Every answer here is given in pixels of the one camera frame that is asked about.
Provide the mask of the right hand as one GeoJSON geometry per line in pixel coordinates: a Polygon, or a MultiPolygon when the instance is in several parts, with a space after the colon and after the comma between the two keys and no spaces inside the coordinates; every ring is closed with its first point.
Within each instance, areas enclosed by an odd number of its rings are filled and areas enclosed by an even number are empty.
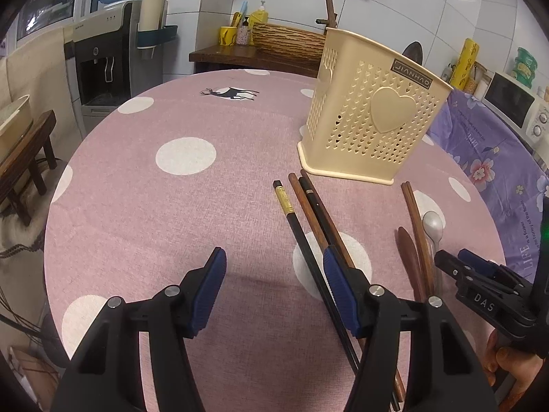
{"type": "Polygon", "coordinates": [[[498,331],[493,329],[487,342],[483,369],[490,385],[495,383],[495,374],[499,368],[515,378],[513,387],[499,405],[499,411],[510,411],[535,380],[544,360],[537,354],[499,346],[498,340],[498,331]]]}

